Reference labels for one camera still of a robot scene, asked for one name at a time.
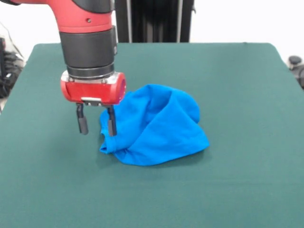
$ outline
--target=blue fabric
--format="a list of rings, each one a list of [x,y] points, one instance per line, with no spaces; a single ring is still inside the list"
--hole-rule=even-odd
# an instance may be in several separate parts
[[[117,135],[109,136],[107,111],[100,116],[100,151],[131,165],[156,165],[209,146],[199,127],[200,109],[187,93],[162,85],[129,92],[114,106]]]

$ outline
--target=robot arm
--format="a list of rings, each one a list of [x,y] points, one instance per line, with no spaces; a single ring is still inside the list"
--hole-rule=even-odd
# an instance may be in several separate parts
[[[116,135],[113,105],[124,96],[123,73],[114,70],[117,52],[112,0],[0,0],[19,5],[47,4],[54,12],[67,71],[61,77],[61,90],[68,101],[77,104],[80,132],[87,134],[83,105],[106,106],[109,132]]]

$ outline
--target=green tabletop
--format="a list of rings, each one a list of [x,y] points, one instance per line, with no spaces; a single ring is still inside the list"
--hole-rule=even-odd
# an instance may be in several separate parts
[[[153,167],[101,154],[99,115],[59,80],[59,44],[38,45],[0,116],[1,228],[303,228],[304,96],[270,44],[120,44],[128,89],[198,102],[210,147]]]

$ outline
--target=black cable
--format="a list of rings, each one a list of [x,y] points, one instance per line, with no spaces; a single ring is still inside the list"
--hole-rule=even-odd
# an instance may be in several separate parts
[[[24,59],[24,56],[21,54],[20,50],[17,48],[17,46],[14,44],[13,39],[10,36],[10,31],[2,24],[2,22],[0,21],[0,25],[7,31],[8,35],[9,35],[9,39],[13,45],[13,47],[15,48],[15,50],[18,52],[18,54]]]
[[[9,96],[10,91],[15,85],[19,74],[23,67],[17,64],[17,61],[23,61],[15,53],[7,52],[4,53],[4,62],[1,64],[5,67],[5,75],[0,76],[0,99]]]
[[[303,86],[302,86],[302,78],[301,78],[301,74],[304,72],[304,67],[299,71],[299,84],[300,84],[300,86],[303,88]]]

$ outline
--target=black stand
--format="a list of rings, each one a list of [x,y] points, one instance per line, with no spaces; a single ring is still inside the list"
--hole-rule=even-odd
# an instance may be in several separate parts
[[[115,1],[119,42],[189,42],[194,0]]]

